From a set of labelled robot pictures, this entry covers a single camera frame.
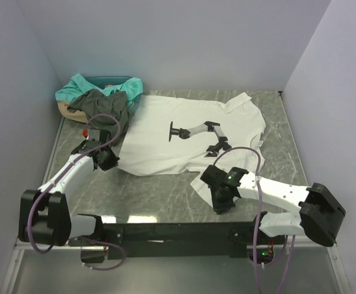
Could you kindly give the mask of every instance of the gray marble surface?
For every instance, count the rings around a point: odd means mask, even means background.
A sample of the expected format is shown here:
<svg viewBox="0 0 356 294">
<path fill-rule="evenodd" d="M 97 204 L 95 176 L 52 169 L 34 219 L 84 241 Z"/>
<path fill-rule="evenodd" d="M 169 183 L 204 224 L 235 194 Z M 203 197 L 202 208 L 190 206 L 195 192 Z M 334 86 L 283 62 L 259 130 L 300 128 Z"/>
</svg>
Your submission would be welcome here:
<svg viewBox="0 0 356 294">
<path fill-rule="evenodd" d="M 241 91 L 148 91 L 145 94 L 227 102 Z M 248 91 L 266 122 L 261 147 L 265 163 L 260 175 L 284 183 L 306 185 L 289 123 L 277 91 Z M 65 163 L 83 140 L 83 124 L 64 120 L 49 178 Z M 119 153 L 122 144 L 113 148 Z M 69 199 L 71 214 L 88 213 L 116 218 L 117 222 L 225 222 L 251 221 L 258 202 L 239 199 L 237 207 L 216 215 L 190 186 L 197 173 L 138 177 L 118 168 L 96 170 Z M 264 211 L 281 212 L 263 205 Z"/>
</svg>

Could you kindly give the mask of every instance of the white t-shirt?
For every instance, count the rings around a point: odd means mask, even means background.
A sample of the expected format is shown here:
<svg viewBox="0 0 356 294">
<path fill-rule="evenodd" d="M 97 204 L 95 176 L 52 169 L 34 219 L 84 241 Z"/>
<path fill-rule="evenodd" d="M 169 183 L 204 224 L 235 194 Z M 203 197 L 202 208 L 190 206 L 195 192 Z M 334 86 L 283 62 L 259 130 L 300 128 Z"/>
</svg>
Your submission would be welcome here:
<svg viewBox="0 0 356 294">
<path fill-rule="evenodd" d="M 171 121 L 177 129 L 190 129 L 205 121 L 219 123 L 230 146 L 249 146 L 259 151 L 265 121 L 250 100 L 246 93 L 226 104 L 143 96 L 123 141 L 119 168 L 137 176 L 149 176 L 178 174 L 185 170 L 202 172 L 213 164 L 215 157 L 204 156 L 206 149 L 218 142 L 216 134 L 203 132 L 185 140 L 174 135 L 169 141 Z M 257 156 L 243 150 L 226 154 L 217 164 L 227 171 L 232 167 L 241 167 L 251 172 L 255 171 L 256 165 Z"/>
</svg>

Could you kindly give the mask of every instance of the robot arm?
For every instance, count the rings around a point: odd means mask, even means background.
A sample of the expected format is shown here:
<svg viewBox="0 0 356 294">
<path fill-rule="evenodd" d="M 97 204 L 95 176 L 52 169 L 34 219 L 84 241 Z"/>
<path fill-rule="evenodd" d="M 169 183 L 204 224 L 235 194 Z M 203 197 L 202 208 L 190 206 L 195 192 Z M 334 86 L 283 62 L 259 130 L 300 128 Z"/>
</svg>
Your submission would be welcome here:
<svg viewBox="0 0 356 294">
<path fill-rule="evenodd" d="M 100 216 L 71 217 L 67 201 L 89 173 L 98 167 L 109 170 L 117 166 L 119 157 L 115 156 L 110 146 L 106 146 L 81 158 L 84 153 L 110 140 L 110 133 L 106 130 L 91 129 L 84 136 L 85 140 L 71 152 L 69 160 L 51 180 L 37 190 L 26 190 L 21 196 L 18 227 L 18 237 L 21 241 L 29 242 L 27 221 L 31 207 L 35 199 L 51 185 L 52 189 L 39 203 L 33 215 L 32 234 L 35 242 L 63 246 L 69 238 L 100 235 L 102 231 Z"/>
<path fill-rule="evenodd" d="M 213 132 L 221 139 L 223 136 L 218 127 L 214 125 Z M 175 135 L 186 138 L 185 134 L 189 137 L 190 134 L 209 131 L 209 128 L 209 124 L 203 124 L 191 130 L 172 130 Z M 245 256 L 242 252 L 246 245 L 252 244 L 254 222 L 103 224 L 100 216 L 83 214 L 71 217 L 67 199 L 84 177 L 98 167 L 102 170 L 113 168 L 117 166 L 119 160 L 110 146 L 89 153 L 89 150 L 109 141 L 108 132 L 90 130 L 90 134 L 85 137 L 86 140 L 72 151 L 69 160 L 56 176 L 37 190 L 27 190 L 22 195 L 18 229 L 21 241 L 29 242 L 27 221 L 35 199 L 52 185 L 52 189 L 42 198 L 33 214 L 31 230 L 36 243 L 63 246 L 69 239 L 88 236 L 91 239 L 106 239 L 111 243 L 132 248 L 131 256 L 154 256 L 161 252 L 165 254 L 163 256 L 169 256 L 169 252 L 176 253 L 174 242 L 179 248 L 183 246 L 182 241 L 187 245 L 186 251 L 182 251 L 183 255 L 200 254 L 203 244 L 199 245 L 197 251 L 195 244 L 205 242 L 209 247 L 209 252 L 206 254 L 220 255 L 227 252 L 230 256 Z M 257 199 L 255 175 L 242 168 L 233 167 L 227 173 L 210 165 L 204 171 L 201 180 L 209 186 L 213 210 L 218 214 L 235 206 L 234 197 Z M 312 187 L 293 186 L 265 178 L 260 178 L 259 182 L 262 187 L 263 202 L 280 207 L 287 212 L 261 214 L 259 227 L 261 235 L 258 244 L 268 244 L 270 240 L 275 244 L 282 244 L 285 240 L 284 235 L 306 235 L 323 246 L 332 246 L 335 243 L 345 210 L 325 186 L 317 183 Z M 215 231 L 218 232 L 219 243 L 214 242 L 217 235 Z M 162 245 L 160 240 L 170 242 Z M 71 246 L 84 246 L 84 244 L 72 242 Z M 160 250 L 159 246 L 165 246 L 166 249 Z"/>
<path fill-rule="evenodd" d="M 233 167 L 226 173 L 209 165 L 201 180 L 211 190 L 213 210 L 224 213 L 234 207 L 234 197 L 257 199 L 255 175 Z M 322 184 L 312 187 L 259 178 L 262 201 L 280 207 L 287 213 L 262 213 L 259 229 L 269 237 L 278 235 L 306 235 L 317 244 L 334 245 L 345 217 L 345 209 Z"/>
<path fill-rule="evenodd" d="M 169 141 L 171 141 L 172 135 L 179 136 L 181 139 L 188 139 L 203 132 L 214 132 L 219 140 L 217 144 L 210 145 L 206 149 L 207 154 L 205 157 L 217 157 L 221 149 L 224 151 L 231 149 L 231 146 L 228 144 L 228 138 L 222 132 L 220 124 L 212 121 L 205 121 L 203 124 L 191 129 L 174 129 L 173 122 L 171 122 Z"/>
</svg>

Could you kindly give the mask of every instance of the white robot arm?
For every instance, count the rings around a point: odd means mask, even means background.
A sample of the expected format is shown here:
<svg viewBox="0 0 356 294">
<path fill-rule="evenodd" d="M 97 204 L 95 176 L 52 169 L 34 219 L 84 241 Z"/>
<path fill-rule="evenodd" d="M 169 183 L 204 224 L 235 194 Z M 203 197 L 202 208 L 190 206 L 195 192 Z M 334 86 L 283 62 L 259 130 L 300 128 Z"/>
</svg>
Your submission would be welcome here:
<svg viewBox="0 0 356 294">
<path fill-rule="evenodd" d="M 108 135 L 99 130 L 91 130 L 77 148 L 72 151 L 69 160 L 63 168 L 52 177 L 49 182 L 40 186 L 37 190 L 27 190 L 21 197 L 20 223 L 18 236 L 20 240 L 29 242 L 27 221 L 29 212 L 35 199 L 50 186 L 53 186 L 37 205 L 37 211 L 32 215 L 32 235 L 36 243 L 63 246 L 69 239 L 78 236 L 90 236 L 94 239 L 106 239 L 105 231 L 111 229 L 114 232 L 126 230 L 126 236 L 132 231 L 134 236 L 130 240 L 181 240 L 182 232 L 191 232 L 195 227 L 201 234 L 204 228 L 213 229 L 203 238 L 214 238 L 215 231 L 220 229 L 220 236 L 225 236 L 222 230 L 227 230 L 227 235 L 232 232 L 234 236 L 244 235 L 244 239 L 233 239 L 234 242 L 249 244 L 252 241 L 252 222 L 234 223 L 202 223 L 202 224 L 116 224 L 116 228 L 110 228 L 103 224 L 100 216 L 77 215 L 70 216 L 67 207 L 67 199 L 72 195 L 76 187 L 83 179 L 97 167 L 108 170 L 117 166 L 119 158 L 114 155 L 110 146 L 87 153 L 95 146 L 100 146 L 108 141 Z M 201 180 L 205 182 L 212 195 L 213 209 L 216 213 L 225 213 L 234 207 L 234 197 L 257 199 L 257 186 L 255 175 L 242 168 L 233 167 L 228 173 L 210 165 L 203 173 Z M 313 187 L 293 186 L 266 178 L 259 178 L 262 187 L 262 201 L 286 210 L 286 213 L 262 213 L 259 230 L 263 233 L 259 238 L 259 244 L 267 244 L 268 240 L 277 240 L 282 244 L 284 235 L 306 235 L 314 242 L 323 246 L 332 246 L 335 243 L 338 230 L 345 216 L 344 208 L 332 196 L 329 190 L 321 185 Z M 48 214 L 41 215 L 48 207 Z M 138 232 L 145 230 L 141 236 Z"/>
</svg>

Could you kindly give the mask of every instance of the laundry pile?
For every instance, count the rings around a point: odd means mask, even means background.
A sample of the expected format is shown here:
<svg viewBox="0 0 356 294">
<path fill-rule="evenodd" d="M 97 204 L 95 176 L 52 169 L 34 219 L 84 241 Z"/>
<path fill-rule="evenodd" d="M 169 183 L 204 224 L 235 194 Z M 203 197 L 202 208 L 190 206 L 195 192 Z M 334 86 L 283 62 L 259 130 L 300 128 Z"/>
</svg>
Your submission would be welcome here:
<svg viewBox="0 0 356 294">
<path fill-rule="evenodd" d="M 78 73 L 55 93 L 55 99 L 61 114 L 66 118 L 86 123 L 94 115 L 108 113 L 119 121 L 125 133 L 138 108 L 142 92 L 142 81 L 139 78 L 130 78 L 121 85 L 105 85 L 102 89 Z M 109 130 L 112 136 L 118 130 L 115 122 L 104 116 L 92 120 L 91 125 Z"/>
<path fill-rule="evenodd" d="M 170 138 L 172 121 L 174 127 L 182 128 L 180 137 Z M 227 103 L 143 96 L 123 141 L 119 168 L 138 176 L 179 174 L 185 170 L 203 172 L 215 160 L 206 156 L 206 149 L 218 142 L 213 132 L 199 132 L 197 126 L 204 126 L 205 122 L 219 125 L 231 147 L 247 146 L 260 152 L 260 136 L 266 125 L 246 93 Z M 187 130 L 196 135 L 186 138 Z M 230 152 L 218 162 L 218 167 L 227 171 L 244 167 L 254 172 L 256 165 L 256 155 L 244 150 Z M 191 186 L 211 205 L 210 190 L 200 176 Z"/>
</svg>

